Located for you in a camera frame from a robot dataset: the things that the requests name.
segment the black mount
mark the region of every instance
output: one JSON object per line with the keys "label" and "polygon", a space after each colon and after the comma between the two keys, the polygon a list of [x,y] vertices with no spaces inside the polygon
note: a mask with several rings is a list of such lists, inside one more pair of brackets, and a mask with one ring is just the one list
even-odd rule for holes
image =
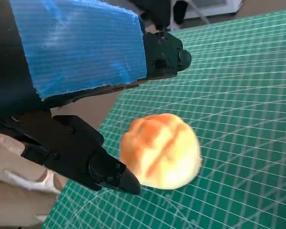
{"label": "black mount", "polygon": [[0,118],[0,133],[23,142],[22,157],[93,190],[102,187],[138,195],[140,183],[126,166],[102,148],[103,136],[74,115],[50,111]]}

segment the beige surface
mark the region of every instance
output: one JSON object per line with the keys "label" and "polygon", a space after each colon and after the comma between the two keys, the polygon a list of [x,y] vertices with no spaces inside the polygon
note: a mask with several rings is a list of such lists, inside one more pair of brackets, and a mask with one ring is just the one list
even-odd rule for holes
{"label": "beige surface", "polygon": [[0,226],[30,226],[40,223],[35,215],[50,212],[56,196],[0,183]]}

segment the blue tape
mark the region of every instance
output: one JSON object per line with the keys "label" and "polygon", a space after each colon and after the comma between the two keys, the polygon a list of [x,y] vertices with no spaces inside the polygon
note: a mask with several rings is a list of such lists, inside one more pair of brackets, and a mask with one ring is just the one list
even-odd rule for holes
{"label": "blue tape", "polygon": [[146,76],[138,16],[98,0],[10,0],[41,99]]}

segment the white cabinet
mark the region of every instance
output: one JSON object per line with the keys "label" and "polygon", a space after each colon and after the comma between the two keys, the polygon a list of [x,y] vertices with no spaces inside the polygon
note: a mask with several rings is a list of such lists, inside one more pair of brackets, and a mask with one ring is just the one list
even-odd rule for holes
{"label": "white cabinet", "polygon": [[[212,16],[225,13],[235,13],[242,6],[242,0],[194,0],[204,16]],[[198,14],[191,6],[185,14],[185,18],[198,18]]]}

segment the grid lines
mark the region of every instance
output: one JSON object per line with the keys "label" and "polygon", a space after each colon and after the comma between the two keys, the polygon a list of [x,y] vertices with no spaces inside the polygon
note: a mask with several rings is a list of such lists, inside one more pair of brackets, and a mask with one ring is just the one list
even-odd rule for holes
{"label": "grid lines", "polygon": [[123,91],[100,132],[118,157],[134,119],[178,115],[201,145],[198,176],[137,197],[70,181],[44,228],[286,228],[286,10],[172,34],[191,66]]}

